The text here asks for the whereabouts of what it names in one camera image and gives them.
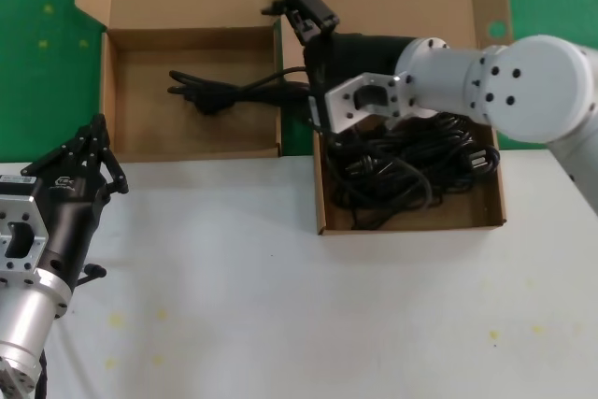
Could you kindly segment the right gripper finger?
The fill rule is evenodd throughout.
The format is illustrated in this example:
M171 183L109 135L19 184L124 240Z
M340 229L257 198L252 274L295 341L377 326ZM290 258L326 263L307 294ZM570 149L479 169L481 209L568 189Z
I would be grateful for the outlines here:
M307 98L309 122L312 127L319 133L327 133L330 131L330 122L326 105L322 103L316 96L310 95Z
M273 0L261 14L285 16L303 47L316 36L329 36L337 26L337 15L322 0Z

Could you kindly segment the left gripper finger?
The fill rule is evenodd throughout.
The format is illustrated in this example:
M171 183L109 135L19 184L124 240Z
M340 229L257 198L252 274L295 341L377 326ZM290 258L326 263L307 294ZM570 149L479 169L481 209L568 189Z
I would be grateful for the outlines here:
M105 206L114 193L127 194L129 185L121 165L110 148L106 117L93 116L89 145L88 168L98 178L96 197Z
M102 115L96 114L92 120L78 128L75 135L51 150L38 160L26 165L22 176L41 176L51 168L77 167L83 162L98 164L102 150Z

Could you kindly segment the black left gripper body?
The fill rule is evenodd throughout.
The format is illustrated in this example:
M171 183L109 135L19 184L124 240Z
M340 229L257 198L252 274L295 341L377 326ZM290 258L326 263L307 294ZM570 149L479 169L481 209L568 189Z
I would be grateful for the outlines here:
M34 164L32 174L41 180L49 208L40 267L74 288L108 201L107 181L94 163Z

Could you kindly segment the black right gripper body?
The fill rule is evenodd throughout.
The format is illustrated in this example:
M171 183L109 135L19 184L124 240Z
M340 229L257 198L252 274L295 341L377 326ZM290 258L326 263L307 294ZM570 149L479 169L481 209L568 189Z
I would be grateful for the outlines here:
M363 73L393 75L415 37L339 34L315 36L303 56L310 91L316 97Z

